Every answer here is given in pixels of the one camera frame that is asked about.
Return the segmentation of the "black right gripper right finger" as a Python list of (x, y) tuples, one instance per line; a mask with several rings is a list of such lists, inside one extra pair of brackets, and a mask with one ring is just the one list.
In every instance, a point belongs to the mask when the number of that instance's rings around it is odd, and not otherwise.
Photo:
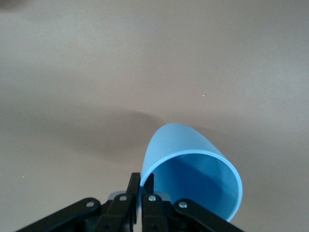
[(164, 201), (154, 191), (154, 174), (141, 190), (144, 232), (241, 232), (242, 230), (190, 199)]

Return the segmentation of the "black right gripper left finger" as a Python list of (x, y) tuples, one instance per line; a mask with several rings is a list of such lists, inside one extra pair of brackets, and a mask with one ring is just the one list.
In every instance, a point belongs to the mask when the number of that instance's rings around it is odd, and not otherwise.
[(20, 232), (131, 232), (137, 223), (140, 173), (132, 173), (125, 192), (101, 204), (84, 198), (21, 229)]

